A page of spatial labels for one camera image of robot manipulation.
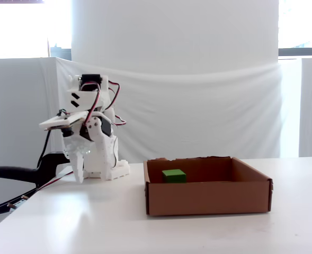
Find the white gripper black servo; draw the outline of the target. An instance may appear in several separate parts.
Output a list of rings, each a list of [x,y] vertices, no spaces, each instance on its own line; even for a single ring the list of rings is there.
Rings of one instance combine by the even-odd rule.
[[[85,171],[89,178],[107,180],[107,174],[114,166],[111,121],[95,116],[86,123],[77,121],[62,128],[61,132],[65,143],[64,155],[70,161],[76,182],[81,184],[84,180],[84,156],[89,153],[91,142],[94,144],[86,157]]]

